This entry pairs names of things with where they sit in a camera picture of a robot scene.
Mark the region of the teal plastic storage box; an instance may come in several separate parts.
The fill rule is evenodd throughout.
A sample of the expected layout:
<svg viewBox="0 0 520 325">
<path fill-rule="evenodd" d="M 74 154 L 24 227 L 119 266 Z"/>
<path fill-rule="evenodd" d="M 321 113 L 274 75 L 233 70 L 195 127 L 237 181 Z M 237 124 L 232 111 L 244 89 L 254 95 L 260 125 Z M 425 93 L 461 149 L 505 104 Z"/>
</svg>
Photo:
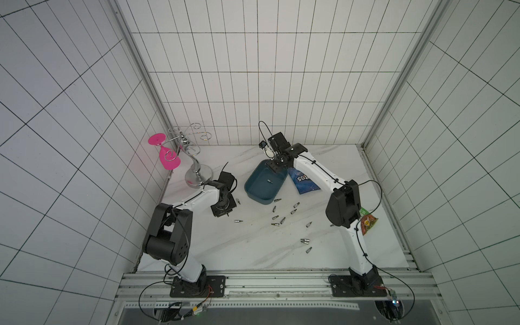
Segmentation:
<svg viewBox="0 0 520 325">
<path fill-rule="evenodd" d="M 288 169 L 273 172 L 266 163 L 261 161 L 246 181 L 244 188 L 248 197 L 257 203 L 268 205 L 273 203 L 288 175 Z"/>
</svg>

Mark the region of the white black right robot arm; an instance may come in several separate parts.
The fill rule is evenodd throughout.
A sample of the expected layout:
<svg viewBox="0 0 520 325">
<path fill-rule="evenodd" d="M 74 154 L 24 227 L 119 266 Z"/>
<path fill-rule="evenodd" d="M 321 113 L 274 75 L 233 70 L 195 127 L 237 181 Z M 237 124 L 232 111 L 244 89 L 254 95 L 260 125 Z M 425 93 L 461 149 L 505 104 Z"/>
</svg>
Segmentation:
<svg viewBox="0 0 520 325">
<path fill-rule="evenodd" d="M 272 171 L 294 168 L 330 194 L 325 214 L 333 226 L 341 228 L 349 261 L 351 289 L 356 295 L 372 290 L 379 278 L 379 269 L 369 261 L 366 253 L 360 214 L 360 185 L 354 180 L 338 177 L 320 164 L 305 146 L 291 145 L 280 132 L 268 138 L 268 143 L 274 153 L 268 162 Z"/>
</svg>

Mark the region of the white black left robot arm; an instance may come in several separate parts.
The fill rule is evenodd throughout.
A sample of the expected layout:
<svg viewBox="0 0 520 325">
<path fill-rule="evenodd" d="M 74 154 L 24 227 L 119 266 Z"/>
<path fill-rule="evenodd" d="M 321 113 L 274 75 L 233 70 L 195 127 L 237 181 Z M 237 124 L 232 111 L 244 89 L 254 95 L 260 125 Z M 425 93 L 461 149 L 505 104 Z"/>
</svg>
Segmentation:
<svg viewBox="0 0 520 325">
<path fill-rule="evenodd" d="M 232 195 L 235 188 L 236 178 L 222 171 L 217 180 L 208 181 L 188 199 L 160 203 L 153 211 L 142 250 L 154 259 L 166 261 L 177 282 L 192 293 L 202 294 L 208 288 L 206 267 L 190 256 L 193 218 L 207 209 L 214 217 L 232 212 L 237 207 Z"/>
</svg>

